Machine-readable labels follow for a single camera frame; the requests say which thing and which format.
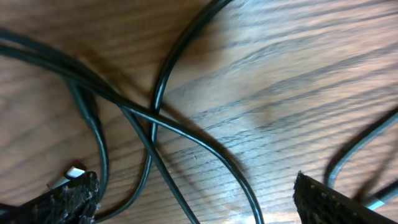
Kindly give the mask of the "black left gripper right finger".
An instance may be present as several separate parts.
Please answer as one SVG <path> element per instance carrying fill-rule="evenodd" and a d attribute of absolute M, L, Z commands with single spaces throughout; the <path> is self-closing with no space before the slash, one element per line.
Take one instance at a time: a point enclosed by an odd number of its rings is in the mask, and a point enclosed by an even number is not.
<path fill-rule="evenodd" d="M 397 224 L 301 172 L 293 199 L 302 224 Z"/>

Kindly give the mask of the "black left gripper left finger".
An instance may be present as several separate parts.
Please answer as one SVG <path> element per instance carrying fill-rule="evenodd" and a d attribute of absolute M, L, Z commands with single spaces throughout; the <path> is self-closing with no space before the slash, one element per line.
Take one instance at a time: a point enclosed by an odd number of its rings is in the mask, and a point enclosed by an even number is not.
<path fill-rule="evenodd" d="M 95 222 L 99 180 L 89 171 L 1 215 L 1 224 L 90 224 Z"/>

